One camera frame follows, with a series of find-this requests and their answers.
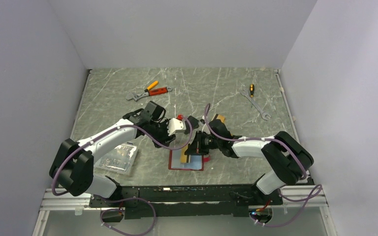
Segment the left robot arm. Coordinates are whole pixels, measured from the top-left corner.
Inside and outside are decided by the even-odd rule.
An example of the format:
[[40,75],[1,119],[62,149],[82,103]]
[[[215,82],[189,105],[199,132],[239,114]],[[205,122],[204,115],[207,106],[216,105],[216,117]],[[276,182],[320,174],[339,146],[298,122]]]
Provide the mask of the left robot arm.
[[108,176],[95,176],[94,164],[117,146],[146,135],[155,147],[168,147],[175,135],[168,133],[165,109],[150,101],[145,108],[125,114],[109,128],[86,139],[64,140],[51,165],[49,175],[55,196],[83,193],[102,197],[107,205],[114,207],[121,202],[121,186]]

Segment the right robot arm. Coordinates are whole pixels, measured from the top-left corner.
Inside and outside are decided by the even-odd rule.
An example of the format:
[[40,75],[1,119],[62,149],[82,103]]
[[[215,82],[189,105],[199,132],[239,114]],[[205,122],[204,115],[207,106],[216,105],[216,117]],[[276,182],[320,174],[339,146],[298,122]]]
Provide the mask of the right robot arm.
[[197,131],[185,155],[206,155],[218,149],[231,158],[259,157],[267,160],[271,171],[261,176],[254,184],[252,199],[263,204],[271,193],[285,185],[294,185],[306,178],[314,158],[285,131],[265,138],[249,138],[230,133],[225,124],[213,120],[207,124],[209,132]]

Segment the red leather card holder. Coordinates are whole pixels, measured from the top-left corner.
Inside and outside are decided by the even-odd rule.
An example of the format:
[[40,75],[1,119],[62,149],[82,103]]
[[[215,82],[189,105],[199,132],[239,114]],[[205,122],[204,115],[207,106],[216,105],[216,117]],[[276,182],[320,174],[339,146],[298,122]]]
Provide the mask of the red leather card holder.
[[210,156],[204,155],[182,155],[181,150],[169,152],[169,170],[203,171],[204,164],[209,162]]

